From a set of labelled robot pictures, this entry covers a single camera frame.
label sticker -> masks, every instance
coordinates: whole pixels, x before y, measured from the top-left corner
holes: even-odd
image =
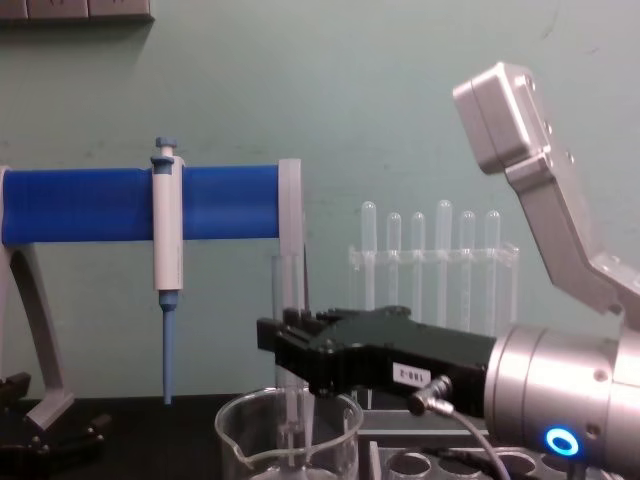
[[[424,388],[431,381],[431,372],[422,368],[394,363],[393,381],[410,387]]]

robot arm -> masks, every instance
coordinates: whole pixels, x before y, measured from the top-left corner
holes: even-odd
[[[504,172],[518,195],[551,282],[600,313],[624,308],[627,325],[640,328],[638,272],[604,250],[531,73],[498,63],[453,97],[478,165]]]
[[[552,283],[600,313],[624,312],[619,341],[515,326],[494,342],[386,311],[263,321],[261,348],[321,395],[356,386],[409,393],[445,375],[451,403],[484,413],[494,439],[636,475],[640,277],[604,250],[538,94],[527,69],[502,63],[453,92],[480,168],[505,173]],[[401,371],[420,384],[398,381]]]
[[[355,388],[409,396],[445,375],[450,400],[482,417],[487,366],[495,339],[413,322],[409,310],[333,310],[316,317],[286,311],[283,322],[258,320],[258,347],[309,383],[318,396]]]

electrical outlet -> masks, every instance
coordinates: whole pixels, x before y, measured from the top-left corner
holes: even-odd
[[[28,0],[28,5],[33,20],[89,18],[87,0]]]
[[[151,18],[150,0],[89,0],[89,15],[92,18]]]
[[[27,18],[27,0],[0,0],[0,21]]]

pipette stand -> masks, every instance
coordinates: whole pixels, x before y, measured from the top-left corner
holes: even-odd
[[[6,171],[7,167],[0,167],[0,184]],[[3,207],[0,203],[0,225],[3,220]],[[65,385],[58,341],[35,248],[33,245],[7,247],[3,244],[0,252],[0,339],[4,339],[7,291],[13,275],[33,336],[45,388],[43,399],[27,416],[37,426],[46,430],[73,403],[74,397]]]
[[[301,178],[297,159],[280,160],[277,166],[185,167],[184,239],[278,238],[279,258],[287,265],[278,302],[282,308],[304,308],[308,301]],[[12,275],[45,386],[43,399],[28,418],[44,431],[73,403],[74,396],[65,383],[34,244],[153,240],[151,172],[20,172],[2,167],[0,184],[0,347]],[[22,386],[24,396],[28,385]]]

pipette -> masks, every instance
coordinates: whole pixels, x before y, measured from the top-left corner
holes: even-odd
[[[174,139],[159,137],[160,155],[151,157],[153,184],[153,265],[163,325],[162,387],[165,405],[173,386],[173,331],[182,290],[182,158],[174,156]]]

